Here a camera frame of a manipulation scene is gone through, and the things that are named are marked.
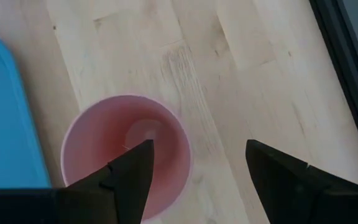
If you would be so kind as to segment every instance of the light wood surface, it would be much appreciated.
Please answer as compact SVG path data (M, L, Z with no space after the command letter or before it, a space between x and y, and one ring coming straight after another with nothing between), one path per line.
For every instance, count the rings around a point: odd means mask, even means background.
M162 102L194 170L151 223L268 223L257 139L358 184L358 132L307 0L0 0L54 186L73 118L113 95Z

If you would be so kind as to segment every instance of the wood grain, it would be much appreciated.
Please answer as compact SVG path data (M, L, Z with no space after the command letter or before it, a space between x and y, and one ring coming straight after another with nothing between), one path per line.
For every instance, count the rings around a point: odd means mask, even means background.
M358 184L358 132L308 1L0 0L48 169L73 118L139 94L182 121L179 201L149 223L268 223L244 156L257 139Z

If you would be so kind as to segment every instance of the plastic tray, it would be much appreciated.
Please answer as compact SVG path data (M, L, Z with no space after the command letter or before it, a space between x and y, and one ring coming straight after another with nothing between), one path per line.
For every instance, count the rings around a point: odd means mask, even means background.
M0 41L0 189L50 187L20 74Z

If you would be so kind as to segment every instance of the plastic cup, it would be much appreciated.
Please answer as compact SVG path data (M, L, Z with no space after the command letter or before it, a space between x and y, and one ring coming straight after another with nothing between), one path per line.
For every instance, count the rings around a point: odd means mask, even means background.
M178 119L143 96L114 96L80 114L62 146L66 186L90 175L146 139L154 140L154 173L143 220L159 215L181 194L191 169L190 145Z

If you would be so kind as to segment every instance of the cup rim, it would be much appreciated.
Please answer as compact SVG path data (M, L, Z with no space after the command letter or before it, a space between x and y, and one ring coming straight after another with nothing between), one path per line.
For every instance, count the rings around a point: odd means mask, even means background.
M94 106L104 102L104 101L107 101L107 100L110 100L112 98L118 98L118 97L124 97L124 96L134 96L134 97L138 97L138 98L143 98L143 99L146 99L146 100L151 100L151 101L154 101L156 103L158 103L159 105L161 105L164 109L166 109L179 123L179 126L180 126L180 129L183 131L183 134L185 135L185 138L186 138L186 142L188 144L188 147L189 147L189 155L190 155L190 167L189 167L189 172L188 172L188 175L187 175L187 178L186 178L186 182L184 184L184 186L182 187L182 189L180 190L180 193L178 194L178 196L176 197L176 199L170 203L170 205L168 205L166 208L164 208L160 213L157 213L155 215L153 215L152 217L150 218L147 218L145 220L142 220L142 223L145 223L145 222L152 222L154 220L156 220L158 217L161 217L165 212L167 212L167 210L169 210L170 208L172 208L174 205L176 205L179 200L183 197L183 194L185 192L187 192L188 188L189 188L189 185L190 185L190 177L192 176L193 174L193 151L192 151L192 148L191 148L191 144L190 144L190 141L189 141L189 138L188 138L188 135L182 125L182 123L180 122L178 116L172 112L172 110L166 106L164 106L163 104L161 104L160 102L158 102L157 100L153 99L153 98L149 98L149 97L146 97L146 96L141 96L141 95L136 95L136 94L123 94L123 95L115 95L115 96L109 96L107 98L104 98L102 100L99 100L89 106L86 107L85 110L83 111L80 111L80 113L75 117L75 119L71 122L70 126L68 127L66 133L65 133L65 136L63 138L63 142L62 142L62 146L60 148L60 171L62 173L62 177L63 177L63 183L65 185L65 187L68 187L68 182L67 182L67 177L66 177L66 172L65 172L65 166L63 165L63 161L64 161L64 148L67 144L67 140L68 140L68 136L69 134L71 133L74 125L77 123L77 121L87 112L89 111L91 108L93 108Z

